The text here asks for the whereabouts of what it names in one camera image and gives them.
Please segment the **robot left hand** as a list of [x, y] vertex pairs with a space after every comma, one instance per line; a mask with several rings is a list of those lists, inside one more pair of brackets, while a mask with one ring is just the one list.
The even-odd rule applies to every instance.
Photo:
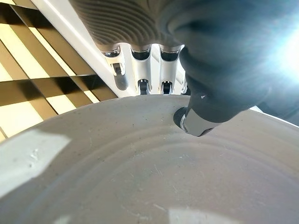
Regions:
[[179, 59], [191, 91], [174, 114], [202, 136], [253, 106], [299, 122], [299, 3], [296, 0], [73, 0], [102, 52], [131, 44], [166, 47]]

